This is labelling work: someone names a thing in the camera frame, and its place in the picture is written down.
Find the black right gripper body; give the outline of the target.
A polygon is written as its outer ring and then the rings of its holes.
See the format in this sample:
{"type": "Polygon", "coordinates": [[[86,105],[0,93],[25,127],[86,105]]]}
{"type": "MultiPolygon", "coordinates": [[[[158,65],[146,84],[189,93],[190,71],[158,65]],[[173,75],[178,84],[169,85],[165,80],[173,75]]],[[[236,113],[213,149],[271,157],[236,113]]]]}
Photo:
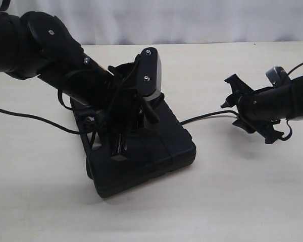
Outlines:
{"type": "Polygon", "coordinates": [[[273,105],[269,104],[269,98],[262,96],[275,88],[254,90],[236,74],[226,78],[224,82],[230,85],[232,93],[225,98],[221,108],[237,107],[237,121],[233,125],[249,134],[259,133],[266,144],[281,140],[284,133],[274,129],[274,125],[280,123],[281,118],[272,115],[273,105]]]}

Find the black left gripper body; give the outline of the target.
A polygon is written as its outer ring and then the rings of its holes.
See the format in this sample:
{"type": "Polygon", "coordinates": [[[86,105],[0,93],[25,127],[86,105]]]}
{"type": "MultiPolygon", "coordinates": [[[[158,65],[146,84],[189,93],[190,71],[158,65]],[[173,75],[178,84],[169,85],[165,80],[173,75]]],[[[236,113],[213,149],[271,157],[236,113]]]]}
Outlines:
{"type": "Polygon", "coordinates": [[[92,66],[80,71],[85,109],[78,112],[80,121],[93,117],[94,121],[82,124],[83,135],[106,129],[108,134],[125,132],[155,136],[153,125],[159,122],[155,108],[159,97],[146,101],[136,89],[138,63],[126,63],[105,70],[92,66]]]}

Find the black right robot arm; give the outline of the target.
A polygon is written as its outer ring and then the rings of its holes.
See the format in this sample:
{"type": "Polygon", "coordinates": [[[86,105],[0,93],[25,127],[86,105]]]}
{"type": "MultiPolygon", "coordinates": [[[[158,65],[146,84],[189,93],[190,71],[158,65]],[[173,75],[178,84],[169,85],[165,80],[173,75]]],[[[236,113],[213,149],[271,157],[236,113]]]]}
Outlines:
{"type": "Polygon", "coordinates": [[[282,119],[303,120],[303,76],[280,85],[252,89],[236,74],[225,80],[232,93],[225,99],[221,108],[237,107],[238,118],[233,125],[247,133],[259,133],[266,144],[277,140],[286,141],[291,135],[274,129],[282,119]]]}

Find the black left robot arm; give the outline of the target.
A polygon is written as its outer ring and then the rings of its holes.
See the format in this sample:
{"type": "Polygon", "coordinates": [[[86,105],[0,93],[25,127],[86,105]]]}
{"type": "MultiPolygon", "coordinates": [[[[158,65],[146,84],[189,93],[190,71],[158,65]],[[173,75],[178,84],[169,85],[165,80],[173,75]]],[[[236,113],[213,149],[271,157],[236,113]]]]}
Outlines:
{"type": "Polygon", "coordinates": [[[0,11],[0,73],[18,80],[37,77],[79,102],[71,111],[85,121],[85,134],[105,131],[111,155],[122,155],[131,135],[156,136],[151,125],[163,98],[155,55],[138,54],[117,67],[101,67],[84,52],[56,16],[30,11],[18,17],[0,11]]]}

